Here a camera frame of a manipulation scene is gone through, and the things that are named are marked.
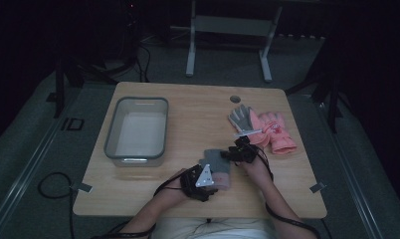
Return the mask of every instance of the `white triangular marker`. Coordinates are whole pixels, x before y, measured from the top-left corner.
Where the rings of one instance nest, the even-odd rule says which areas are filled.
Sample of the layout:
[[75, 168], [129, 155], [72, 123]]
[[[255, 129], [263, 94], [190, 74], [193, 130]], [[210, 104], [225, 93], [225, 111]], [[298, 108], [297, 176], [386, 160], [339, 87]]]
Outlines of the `white triangular marker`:
[[215, 182], [212, 180], [212, 172], [210, 171], [210, 164], [206, 164], [197, 179], [196, 187], [210, 186], [214, 183]]

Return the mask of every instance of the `black hand-mounted device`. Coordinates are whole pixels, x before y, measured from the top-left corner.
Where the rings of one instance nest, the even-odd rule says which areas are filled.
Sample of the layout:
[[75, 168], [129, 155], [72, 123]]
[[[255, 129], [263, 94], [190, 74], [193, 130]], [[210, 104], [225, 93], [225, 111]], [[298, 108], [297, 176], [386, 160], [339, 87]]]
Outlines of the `black hand-mounted device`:
[[167, 188], [166, 186], [173, 180], [179, 178], [181, 182], [181, 189], [185, 195], [188, 197], [200, 200], [202, 202], [209, 200], [209, 196], [213, 195], [218, 189], [208, 189], [206, 186], [199, 186], [198, 179], [202, 175], [203, 167], [200, 164], [197, 164], [185, 171], [181, 174], [170, 178], [163, 182], [154, 192], [153, 195], [156, 195], [160, 190]]
[[230, 161], [245, 161], [252, 163], [258, 155], [258, 147], [250, 144], [247, 136], [241, 136], [235, 140], [235, 146], [228, 147], [228, 151], [221, 151], [221, 156]]

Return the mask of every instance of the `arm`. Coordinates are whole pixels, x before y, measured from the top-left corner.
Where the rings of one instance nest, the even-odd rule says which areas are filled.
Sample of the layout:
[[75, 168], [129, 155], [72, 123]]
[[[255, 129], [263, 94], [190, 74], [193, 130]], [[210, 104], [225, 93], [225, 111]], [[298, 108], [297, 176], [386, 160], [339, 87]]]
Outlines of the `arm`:
[[[175, 175], [180, 174], [184, 170], [181, 169]], [[180, 188], [179, 179], [171, 181], [167, 187]], [[187, 199], [188, 197], [181, 190], [161, 190], [119, 232], [137, 233], [148, 231], [163, 212]]]
[[[278, 189], [275, 187], [267, 167], [259, 158], [256, 158], [252, 163], [242, 162], [240, 165], [246, 170], [251, 180], [262, 191], [266, 203], [276, 214], [300, 222], [299, 217], [293, 212]], [[280, 238], [316, 238], [315, 235], [301, 227], [280, 221], [271, 217]]]

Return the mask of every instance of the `person's left hand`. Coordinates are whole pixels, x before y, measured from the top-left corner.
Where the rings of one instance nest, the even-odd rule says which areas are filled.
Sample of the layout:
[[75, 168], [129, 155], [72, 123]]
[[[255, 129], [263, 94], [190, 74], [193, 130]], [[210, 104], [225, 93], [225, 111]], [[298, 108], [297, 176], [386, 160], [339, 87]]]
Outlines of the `person's left hand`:
[[[186, 170], [185, 168], [182, 168], [181, 170], [177, 171], [174, 175], [172, 175], [169, 179], [178, 176], [185, 170]], [[179, 180], [178, 177], [175, 180], [170, 181], [162, 190], [160, 190], [153, 197], [153, 199], [157, 200], [158, 203], [161, 204], [164, 210], [174, 207], [177, 204], [189, 199], [189, 197], [187, 197], [180, 188], [181, 188], [181, 181]]]

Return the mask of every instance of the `rectangular bin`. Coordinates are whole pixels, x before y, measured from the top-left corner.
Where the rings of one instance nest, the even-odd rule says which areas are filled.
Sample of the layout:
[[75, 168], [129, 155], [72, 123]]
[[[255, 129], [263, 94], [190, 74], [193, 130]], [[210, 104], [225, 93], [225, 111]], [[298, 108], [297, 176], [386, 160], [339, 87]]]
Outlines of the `rectangular bin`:
[[116, 103], [104, 153], [116, 166], [159, 166], [165, 150], [168, 101], [126, 97]]

